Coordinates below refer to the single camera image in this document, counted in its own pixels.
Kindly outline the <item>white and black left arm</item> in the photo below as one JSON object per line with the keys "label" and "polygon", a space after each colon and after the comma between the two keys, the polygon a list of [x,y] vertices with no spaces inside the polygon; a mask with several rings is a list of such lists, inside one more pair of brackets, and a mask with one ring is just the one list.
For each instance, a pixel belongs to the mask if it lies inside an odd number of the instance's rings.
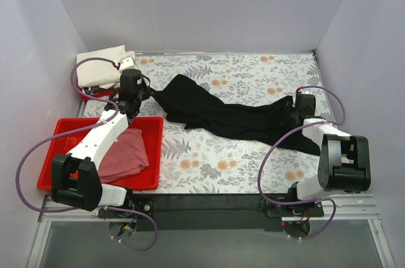
{"label": "white and black left arm", "polygon": [[140,70],[126,69],[121,73],[118,92],[110,96],[96,126],[67,154],[53,158],[52,201],[86,211],[113,206],[120,217],[134,212],[135,203],[127,197],[127,189],[103,184],[98,170],[105,154],[150,96],[149,79]]}

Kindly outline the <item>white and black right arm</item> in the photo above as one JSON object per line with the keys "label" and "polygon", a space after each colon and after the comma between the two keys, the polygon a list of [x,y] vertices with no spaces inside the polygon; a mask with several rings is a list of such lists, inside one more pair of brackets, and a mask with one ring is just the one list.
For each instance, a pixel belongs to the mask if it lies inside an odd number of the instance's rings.
{"label": "white and black right arm", "polygon": [[316,99],[307,91],[297,91],[290,119],[302,124],[300,135],[320,151],[317,174],[294,183],[287,192],[286,207],[292,215],[302,215],[309,200],[320,200],[336,193],[367,191],[371,185],[370,151],[367,138],[340,131],[315,116]]}

